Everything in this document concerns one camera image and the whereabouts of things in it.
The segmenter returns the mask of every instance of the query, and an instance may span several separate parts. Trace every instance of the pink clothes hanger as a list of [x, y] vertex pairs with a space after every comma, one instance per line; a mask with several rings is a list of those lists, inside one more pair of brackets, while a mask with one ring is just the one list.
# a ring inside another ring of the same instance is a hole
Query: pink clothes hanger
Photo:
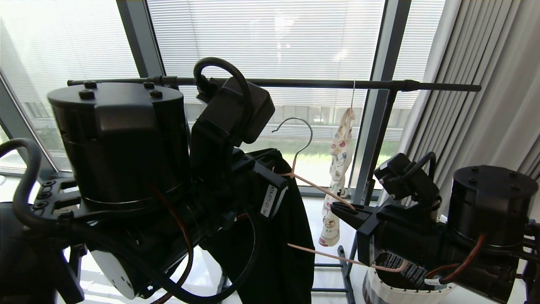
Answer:
[[[302, 152], [304, 149], [306, 149], [310, 144], [311, 144], [311, 141], [313, 140], [313, 128], [311, 127], [311, 125], [306, 121], [304, 120], [303, 118], [299, 118], [299, 117], [289, 117], [285, 120], [283, 120], [279, 126], [272, 131], [272, 133], [276, 132], [279, 130], [279, 128], [281, 128], [281, 126], [283, 125], [283, 123], [285, 123], [286, 121], [288, 120], [292, 120], [292, 119], [296, 119], [296, 120], [301, 120], [303, 121], [308, 127], [309, 127], [309, 131], [310, 131], [310, 137], [309, 137], [309, 141], [307, 143], [307, 145], [303, 146], [300, 150], [298, 150], [296, 152], [296, 154], [294, 155], [294, 159], [293, 159], [293, 165], [292, 165], [292, 168], [291, 168], [291, 172], [290, 173], [284, 173], [284, 174], [280, 174], [281, 176], [289, 176], [289, 177], [292, 177], [294, 179], [299, 179], [301, 180], [302, 182], [304, 183], [307, 183], [308, 185], [311, 185], [319, 190], [321, 190], [322, 192], [330, 195], [331, 197], [335, 198], [336, 200], [344, 203], [347, 207], [351, 208], [352, 210], [355, 210], [354, 209], [354, 206], [351, 205], [349, 202], [347, 202], [346, 200], [342, 199], [341, 197], [333, 194], [332, 192], [322, 188], [322, 187], [319, 187], [317, 185], [315, 185], [314, 183], [308, 181], [307, 179], [305, 178], [302, 178], [301, 176], [298, 176], [297, 174], [294, 173], [294, 168], [296, 167], [296, 158], [298, 157], [298, 154], [300, 152]], [[336, 256], [336, 255], [331, 255], [331, 254], [327, 254], [327, 253], [323, 253], [323, 252], [319, 252], [319, 251], [315, 251], [315, 250], [312, 250], [312, 249], [309, 249], [309, 248], [305, 248], [305, 247], [302, 247], [302, 246], [297, 246], [297, 245], [294, 245], [294, 244], [290, 244], [290, 243], [287, 243], [287, 245], [289, 245], [289, 247], [292, 247], [292, 248], [295, 248], [295, 249], [298, 249], [298, 250], [303, 250], [303, 251], [306, 251], [306, 252], [310, 252], [310, 253], [314, 253], [314, 254], [319, 254], [319, 255], [324, 255], [324, 256], [327, 256], [327, 257], [331, 257], [333, 259], [338, 259], [338, 260], [344, 260], [344, 261], [347, 261], [347, 262], [350, 262], [350, 263], [353, 263], [353, 264], [358, 264], [358, 265], [363, 265], [363, 266], [366, 266], [365, 264], [363, 263], [360, 263], [358, 261], [354, 261], [354, 260], [350, 260], [350, 259], [346, 259], [344, 257], [340, 257], [340, 256]], [[407, 265], [409, 265], [409, 262], [406, 261], [406, 260], [403, 260], [403, 263], [401, 263], [401, 266], [399, 266], [398, 268], [387, 268], [387, 267], [382, 267], [382, 266], [377, 266], [377, 265], [371, 265], [370, 267], [373, 267], [375, 269], [378, 269], [378, 270], [384, 270], [384, 271], [387, 271], [387, 272], [402, 272], [403, 270], [405, 270], [405, 268], [407, 267]]]

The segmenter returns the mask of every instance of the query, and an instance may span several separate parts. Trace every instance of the black garment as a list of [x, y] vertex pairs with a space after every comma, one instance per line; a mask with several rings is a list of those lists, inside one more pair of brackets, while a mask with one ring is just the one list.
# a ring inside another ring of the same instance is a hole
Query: black garment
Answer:
[[[276, 151], [276, 173], [288, 173], [291, 167]], [[315, 249], [306, 210], [295, 179], [280, 208], [265, 225], [264, 243], [255, 265], [238, 289], [242, 303], [311, 303], [315, 254], [287, 246], [287, 243]], [[241, 220], [229, 230], [221, 230], [201, 247], [210, 252], [232, 282], [246, 266], [253, 248], [253, 232], [249, 220]]]

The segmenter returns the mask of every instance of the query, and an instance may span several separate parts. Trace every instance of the white floor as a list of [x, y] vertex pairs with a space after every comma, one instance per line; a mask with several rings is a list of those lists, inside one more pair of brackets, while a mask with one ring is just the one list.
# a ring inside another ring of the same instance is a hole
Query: white floor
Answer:
[[[0, 201], [9, 201], [12, 198], [12, 193], [17, 185], [17, 179], [8, 178], [8, 180], [0, 186]], [[321, 199], [305, 198], [304, 205], [309, 218], [309, 224], [312, 230], [313, 241], [316, 244], [316, 250], [335, 254], [336, 247], [325, 248], [319, 246], [317, 239], [322, 228], [321, 221]], [[355, 231], [342, 223], [341, 225], [341, 239], [340, 244], [343, 245], [346, 254], [350, 252], [350, 247], [354, 238]], [[177, 280], [185, 267], [184, 261], [176, 273], [173, 275], [174, 280]], [[333, 259], [325, 256], [317, 256], [315, 259], [317, 263], [332, 263]], [[362, 282], [366, 272], [366, 267], [354, 265], [351, 272], [351, 282], [354, 289], [354, 295], [356, 303], [363, 304], [362, 298]], [[213, 295], [215, 294], [221, 271], [219, 265], [213, 260], [213, 258], [206, 251], [200, 248], [195, 249], [195, 259], [193, 269], [184, 284], [184, 287], [192, 293], [198, 295]], [[94, 262], [91, 255], [87, 255], [83, 258], [81, 281], [80, 284], [86, 293], [86, 300], [84, 303], [150, 303], [151, 300], [157, 299], [163, 294], [163, 292], [157, 292], [152, 299], [143, 300], [127, 300], [125, 299], [113, 286], [108, 282], [103, 275], [97, 264]], [[328, 288], [342, 288], [343, 282], [339, 268], [332, 268], [330, 270], [316, 269], [313, 287], [328, 287]], [[523, 281], [516, 280], [512, 296], [509, 303], [521, 304], [525, 300], [525, 291]], [[176, 299], [171, 299], [167, 303], [182, 303]], [[223, 301], [224, 304], [241, 303], [238, 296], [233, 294], [231, 297]], [[347, 300], [342, 293], [312, 293], [312, 303], [342, 303], [346, 304]], [[472, 292], [469, 292], [463, 288], [456, 288], [444, 301], [444, 304], [458, 304], [458, 303], [493, 303], [481, 296], [478, 296]]]

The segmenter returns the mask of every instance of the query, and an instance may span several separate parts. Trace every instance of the metal hook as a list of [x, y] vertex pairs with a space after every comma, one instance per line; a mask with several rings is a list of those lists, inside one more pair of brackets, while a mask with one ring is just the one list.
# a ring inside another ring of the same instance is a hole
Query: metal hook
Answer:
[[306, 149], [310, 144], [311, 144], [311, 140], [313, 140], [313, 128], [311, 127], [311, 125], [309, 124], [309, 122], [307, 122], [305, 119], [303, 118], [299, 118], [299, 117], [289, 117], [285, 120], [283, 120], [279, 126], [272, 131], [272, 133], [276, 132], [277, 130], [279, 130], [279, 128], [281, 128], [281, 126], [283, 125], [283, 123], [285, 123], [286, 121], [288, 120], [301, 120], [303, 122], [305, 122], [305, 124], [309, 127], [309, 132], [310, 132], [310, 136], [309, 136], [309, 141], [307, 142], [307, 145], [303, 146], [300, 150], [298, 150], [296, 152], [296, 154], [294, 155], [294, 160], [293, 160], [293, 166], [292, 166], [292, 172], [294, 173], [294, 167], [296, 167], [296, 157], [298, 156], [298, 154], [300, 152], [302, 152], [304, 149]]

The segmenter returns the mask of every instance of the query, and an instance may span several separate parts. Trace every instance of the curtain fold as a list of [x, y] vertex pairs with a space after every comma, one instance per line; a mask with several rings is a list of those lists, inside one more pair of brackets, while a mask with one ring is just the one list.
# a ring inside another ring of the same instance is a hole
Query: curtain fold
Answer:
[[439, 24], [435, 39], [446, 34], [448, 43], [437, 57], [434, 41], [424, 81], [480, 84], [482, 91], [419, 95], [400, 144], [411, 160], [437, 154], [442, 213], [458, 168], [488, 164], [540, 175], [540, 2], [457, 3], [454, 23]]

